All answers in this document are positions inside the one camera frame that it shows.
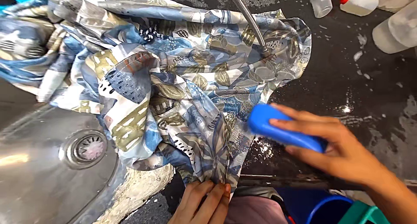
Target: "metal faucet hose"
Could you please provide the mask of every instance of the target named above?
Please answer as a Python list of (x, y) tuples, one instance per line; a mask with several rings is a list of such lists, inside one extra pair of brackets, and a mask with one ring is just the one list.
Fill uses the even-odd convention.
[(266, 46), (265, 40), (261, 34), (261, 30), (259, 29), (258, 25), (255, 22), (251, 12), (245, 6), (242, 0), (232, 0), (234, 4), (236, 4), (239, 11), (243, 14), (245, 19), (248, 21), (249, 26), (251, 27), (253, 33), (255, 34), (256, 38), (258, 39), (259, 45), (262, 47), (262, 56), (266, 57), (271, 54), (271, 50)]

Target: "patterned fabric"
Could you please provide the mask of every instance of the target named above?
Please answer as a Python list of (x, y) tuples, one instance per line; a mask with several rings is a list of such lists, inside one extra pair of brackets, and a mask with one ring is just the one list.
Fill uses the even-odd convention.
[(185, 182), (237, 186), (255, 104), (299, 78), (311, 33), (281, 11), (254, 15), (171, 0), (31, 0), (0, 18), (0, 76), (41, 102), (96, 114), (127, 166), (171, 163)]

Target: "plastic cup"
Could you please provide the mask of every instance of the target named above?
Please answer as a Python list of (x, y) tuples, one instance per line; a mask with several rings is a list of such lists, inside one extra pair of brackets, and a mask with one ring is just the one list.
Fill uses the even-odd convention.
[(333, 8), (331, 0), (310, 0), (310, 3), (313, 6), (314, 15), (316, 18), (324, 17)]

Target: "hand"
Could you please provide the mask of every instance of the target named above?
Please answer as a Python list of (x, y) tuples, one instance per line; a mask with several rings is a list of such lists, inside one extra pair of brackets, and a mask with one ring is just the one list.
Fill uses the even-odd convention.
[(383, 181), (389, 170), (337, 118), (317, 116), (306, 111), (271, 104), (293, 120), (270, 119), (275, 127), (325, 138), (329, 144), (321, 154), (313, 150), (287, 146), (285, 150), (300, 161), (341, 179), (371, 186)]
[(212, 181), (187, 184), (185, 192), (168, 224), (223, 224), (230, 200), (230, 184), (214, 185)]

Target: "drain strainer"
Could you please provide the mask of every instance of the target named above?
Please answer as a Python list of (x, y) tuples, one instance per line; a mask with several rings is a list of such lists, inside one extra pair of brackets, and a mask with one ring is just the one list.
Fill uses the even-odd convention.
[(73, 169), (89, 168), (98, 163), (107, 150), (107, 139), (95, 130), (72, 134), (60, 149), (60, 158)]

